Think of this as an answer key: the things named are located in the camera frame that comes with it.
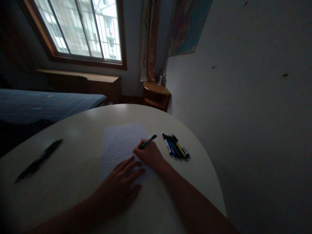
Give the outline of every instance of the window frame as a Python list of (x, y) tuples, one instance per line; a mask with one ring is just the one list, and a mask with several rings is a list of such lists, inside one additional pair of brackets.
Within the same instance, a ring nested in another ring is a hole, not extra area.
[(43, 19), (39, 13), (37, 7), (35, 7), (33, 0), (18, 0), (18, 4), (23, 11), (30, 26), (35, 32), (37, 38), (40, 41), (43, 49), (45, 50), (48, 58), (52, 62), (71, 63), (85, 66), (104, 67), (112, 69), (127, 70), (126, 61), (126, 48), (124, 39), (124, 14), (123, 14), (123, 2), (122, 0), (116, 0), (117, 17), (118, 17), (118, 29), (119, 40), (122, 60), (87, 57), (82, 55), (65, 54), (65, 57), (61, 56), (62, 53), (58, 52), (56, 46), (52, 40), (52, 37), (43, 22)]

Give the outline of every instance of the blue plaid bedspread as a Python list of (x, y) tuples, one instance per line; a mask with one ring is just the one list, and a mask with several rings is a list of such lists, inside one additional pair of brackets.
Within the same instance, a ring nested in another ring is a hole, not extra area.
[(18, 124), (29, 124), (40, 119), (58, 122), (94, 108), (105, 98), (100, 94), (0, 89), (0, 119)]

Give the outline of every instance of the table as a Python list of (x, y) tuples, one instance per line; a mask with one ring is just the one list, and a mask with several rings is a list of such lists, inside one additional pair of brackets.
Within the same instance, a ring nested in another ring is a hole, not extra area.
[[(17, 231), (73, 207), (99, 185), (102, 141), (107, 126), (141, 121), (163, 157), (224, 215), (225, 205), (214, 167), (194, 134), (173, 116), (155, 108), (119, 104), (91, 109), (68, 117), (34, 135), (0, 159), (1, 188), (6, 216)], [(162, 131), (174, 133), (191, 155), (189, 162), (171, 158)], [(32, 177), (16, 177), (54, 140), (63, 143)], [(95, 233), (185, 233), (177, 210), (162, 181), (142, 183), (137, 199), (122, 215)]]
[(171, 93), (165, 86), (153, 82), (144, 81), (143, 104), (151, 106), (162, 111), (166, 111)]

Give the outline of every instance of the patterned curtain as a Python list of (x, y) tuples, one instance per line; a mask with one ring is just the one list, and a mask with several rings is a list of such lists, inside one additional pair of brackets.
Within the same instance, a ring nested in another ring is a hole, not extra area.
[(155, 81), (160, 1), (143, 0), (141, 81)]

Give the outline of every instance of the corner shelf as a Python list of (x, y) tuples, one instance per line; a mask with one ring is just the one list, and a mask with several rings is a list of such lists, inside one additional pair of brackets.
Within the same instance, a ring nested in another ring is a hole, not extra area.
[(147, 81), (143, 82), (143, 86), (144, 105), (166, 111), (168, 99), (171, 96), (171, 93), (166, 89), (166, 87)]

